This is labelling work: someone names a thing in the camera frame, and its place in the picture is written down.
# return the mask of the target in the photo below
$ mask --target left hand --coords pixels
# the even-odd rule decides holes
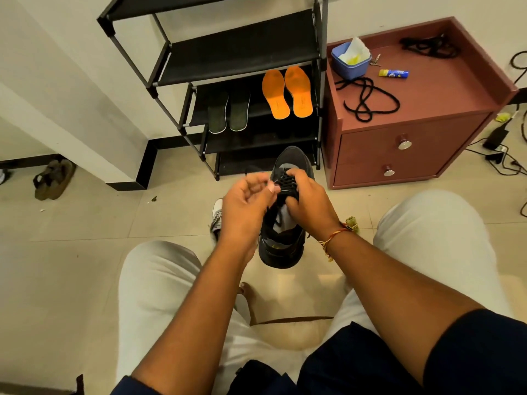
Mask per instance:
[[[240,250],[244,267],[254,256],[264,215],[279,192],[268,173],[251,173],[223,197],[218,245]]]

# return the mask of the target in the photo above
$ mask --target lip balm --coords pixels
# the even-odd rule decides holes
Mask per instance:
[[[384,77],[397,77],[401,79],[406,79],[410,72],[407,70],[389,70],[389,69],[381,69],[379,71],[379,76]]]

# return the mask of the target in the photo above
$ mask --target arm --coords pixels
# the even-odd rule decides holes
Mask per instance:
[[[299,202],[286,200],[293,218],[318,241],[342,226],[326,191],[302,170],[291,169]],[[337,234],[327,248],[346,275],[381,338],[422,384],[426,361],[459,317],[483,306],[391,258],[358,235]]]
[[[248,175],[223,198],[218,245],[133,378],[163,395],[210,393],[241,275],[280,191],[268,179],[265,173]]]

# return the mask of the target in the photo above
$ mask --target light gray pants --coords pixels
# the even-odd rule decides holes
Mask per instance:
[[[379,222],[374,245],[486,308],[512,316],[483,221],[458,195],[430,190],[393,207]],[[128,254],[119,281],[117,380],[130,374],[160,337],[200,268],[192,251],[165,241],[141,244]],[[287,373],[296,382],[302,364],[313,352],[268,345],[249,327],[246,312],[247,305],[239,297],[227,330],[214,393],[225,394],[236,371],[249,359]],[[354,290],[344,299],[324,341],[352,321],[376,332]]]

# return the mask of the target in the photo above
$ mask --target maroon drawer cabinet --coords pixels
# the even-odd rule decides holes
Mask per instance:
[[[402,37],[447,33],[460,47],[455,59],[436,59],[404,51]],[[327,70],[323,157],[328,188],[348,188],[440,176],[483,129],[517,89],[455,18],[364,36],[362,40],[387,69],[410,71],[408,79],[378,77],[370,66],[367,77],[401,102],[398,112],[374,115],[359,122],[343,102],[355,108],[360,88],[336,90],[341,78]],[[333,47],[348,40],[328,45]],[[392,109],[393,101],[376,92],[371,109]]]

